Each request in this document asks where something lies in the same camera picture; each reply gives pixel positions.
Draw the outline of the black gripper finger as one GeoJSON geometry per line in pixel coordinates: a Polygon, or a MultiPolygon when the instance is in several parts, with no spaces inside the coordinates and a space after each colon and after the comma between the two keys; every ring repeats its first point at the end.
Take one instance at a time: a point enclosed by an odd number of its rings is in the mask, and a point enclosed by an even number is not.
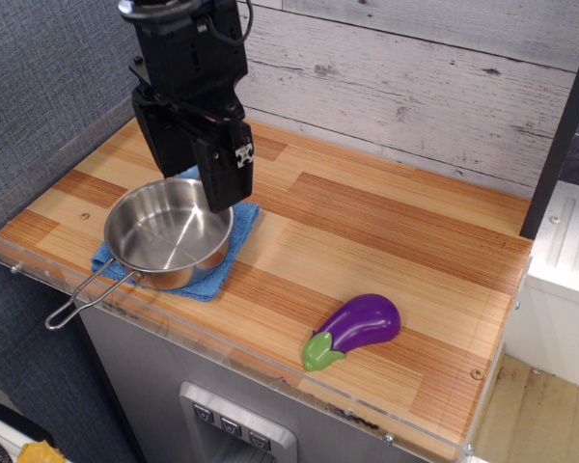
{"type": "Polygon", "coordinates": [[[212,212],[225,210],[252,194],[255,149],[249,124],[206,120],[193,148],[212,212]]]}
{"type": "Polygon", "coordinates": [[[174,177],[196,165],[192,140],[177,122],[175,114],[145,94],[133,94],[136,120],[164,177],[174,177]]]}

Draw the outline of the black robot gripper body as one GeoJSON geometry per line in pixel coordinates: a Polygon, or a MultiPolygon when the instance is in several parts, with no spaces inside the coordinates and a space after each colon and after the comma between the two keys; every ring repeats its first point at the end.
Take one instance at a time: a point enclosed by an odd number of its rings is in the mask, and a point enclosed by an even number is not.
{"type": "Polygon", "coordinates": [[[248,72],[238,12],[129,12],[141,58],[134,94],[166,105],[189,136],[206,120],[243,121],[235,86],[248,72]]]}

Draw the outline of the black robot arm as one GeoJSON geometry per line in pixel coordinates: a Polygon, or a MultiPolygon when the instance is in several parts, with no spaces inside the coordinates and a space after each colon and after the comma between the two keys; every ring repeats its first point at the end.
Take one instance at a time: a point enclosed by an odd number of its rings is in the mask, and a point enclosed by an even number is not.
{"type": "Polygon", "coordinates": [[[134,114],[164,177],[199,171],[219,212],[252,193],[254,142],[235,93],[252,30],[235,1],[122,1],[140,46],[134,114]]]}

